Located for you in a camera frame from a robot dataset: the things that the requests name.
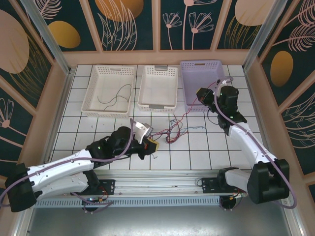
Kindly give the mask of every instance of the white plastic basket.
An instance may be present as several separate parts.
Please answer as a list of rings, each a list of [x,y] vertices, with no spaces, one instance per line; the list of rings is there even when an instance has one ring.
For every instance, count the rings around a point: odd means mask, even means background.
[[[140,110],[173,113],[177,102],[177,81],[176,67],[145,66],[138,99]]]
[[[96,65],[81,111],[88,117],[128,118],[134,66]]]

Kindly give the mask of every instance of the dark teal wallpaper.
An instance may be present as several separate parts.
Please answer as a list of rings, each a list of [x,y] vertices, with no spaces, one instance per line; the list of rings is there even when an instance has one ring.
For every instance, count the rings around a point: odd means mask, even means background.
[[[301,0],[262,62],[280,105],[315,70],[315,2]]]
[[[63,52],[96,51],[79,0],[34,0],[34,3]]]
[[[277,20],[275,26],[273,27],[273,29],[271,30],[271,32],[270,32],[268,38],[266,39],[265,43],[262,45],[262,47],[261,47],[261,49],[260,49],[260,51],[259,51],[259,53],[258,53],[258,57],[260,57],[261,54],[263,53],[263,51],[265,50],[265,48],[266,48],[266,46],[267,46],[267,44],[268,44],[268,42],[269,42],[269,39],[270,39],[270,38],[272,37],[272,35],[275,33],[275,31],[276,31],[276,29],[278,28],[278,26],[279,26],[279,24],[280,24],[282,18],[283,18],[284,15],[285,15],[287,9],[290,7],[292,1],[293,1],[293,0],[287,0],[283,12],[281,13],[280,17],[278,18],[278,20]]]
[[[311,192],[311,195],[313,197],[313,201],[315,203],[315,184],[309,185],[309,190]]]
[[[89,0],[104,51],[153,50],[151,0]]]
[[[315,172],[315,84],[282,113],[305,175]]]
[[[264,5],[268,7],[269,2],[233,0],[217,49],[249,49],[263,23],[265,14],[261,9]]]
[[[160,49],[210,49],[222,7],[221,0],[161,0]]]
[[[8,177],[19,159],[33,116],[0,89],[0,175]]]
[[[51,64],[8,1],[0,2],[0,76],[35,108]]]

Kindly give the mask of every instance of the red wire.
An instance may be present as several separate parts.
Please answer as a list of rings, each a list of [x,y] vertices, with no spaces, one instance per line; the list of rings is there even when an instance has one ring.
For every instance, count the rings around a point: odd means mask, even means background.
[[[211,83],[207,88],[211,87],[213,84],[215,84],[215,82]],[[197,101],[198,97],[194,100],[194,102],[192,103],[192,105],[190,106],[188,112],[186,112],[185,114],[183,114],[182,118],[180,120],[177,120],[176,116],[175,117],[175,120],[176,120],[176,123],[173,124],[169,129],[164,129],[156,134],[153,134],[150,136],[150,138],[152,138],[153,136],[156,136],[156,135],[160,135],[162,136],[163,134],[166,134],[166,138],[165,138],[165,141],[168,143],[168,144],[172,144],[174,142],[176,142],[181,136],[185,135],[188,133],[188,129],[186,132],[182,133],[181,134],[181,128],[179,126],[179,123],[182,123],[182,120],[184,119],[184,116],[189,114],[189,112],[191,111],[192,107],[195,105],[195,102]],[[176,137],[173,137],[171,138],[171,131],[173,130],[173,128],[175,126],[178,126],[178,132],[176,133]]]

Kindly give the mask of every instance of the basket handle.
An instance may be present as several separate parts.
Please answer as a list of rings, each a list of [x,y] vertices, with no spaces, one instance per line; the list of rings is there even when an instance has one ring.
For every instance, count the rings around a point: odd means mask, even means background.
[[[149,105],[149,108],[163,110],[164,106],[163,105]]]
[[[158,71],[167,71],[168,67],[167,65],[155,65],[154,66],[154,70],[158,70]]]

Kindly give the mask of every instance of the black bracket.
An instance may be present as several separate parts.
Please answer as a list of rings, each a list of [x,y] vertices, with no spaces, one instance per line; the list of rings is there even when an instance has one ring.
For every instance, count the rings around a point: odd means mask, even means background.
[[[87,188],[81,193],[77,193],[80,196],[87,195],[103,195],[103,189],[108,193],[108,195],[113,195],[115,192],[115,180],[114,179],[99,179],[99,185],[97,188]]]
[[[238,192],[238,188],[234,186],[226,186],[222,189],[219,185],[218,178],[202,178],[202,192],[203,193],[235,193]]]

